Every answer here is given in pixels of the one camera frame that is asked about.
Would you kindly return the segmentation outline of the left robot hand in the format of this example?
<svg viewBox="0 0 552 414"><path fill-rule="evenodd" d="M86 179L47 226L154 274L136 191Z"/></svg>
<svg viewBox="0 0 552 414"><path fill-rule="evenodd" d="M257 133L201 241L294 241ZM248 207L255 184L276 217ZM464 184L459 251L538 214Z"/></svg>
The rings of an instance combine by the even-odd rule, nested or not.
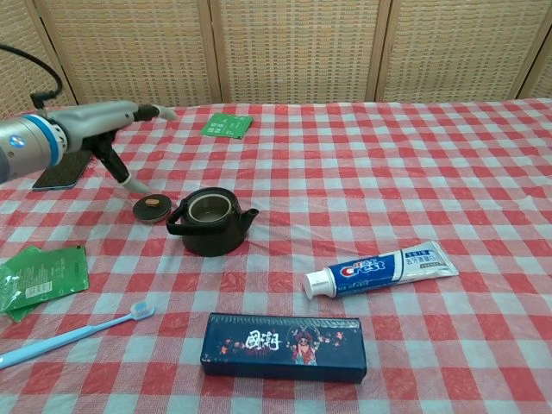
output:
<svg viewBox="0 0 552 414"><path fill-rule="evenodd" d="M177 114L162 105L119 100L51 111L47 120L63 129L68 152L91 152L119 185L131 193L150 195L154 191L132 177L112 144L119 130L134 122L148 122L156 117L175 121Z"/></svg>

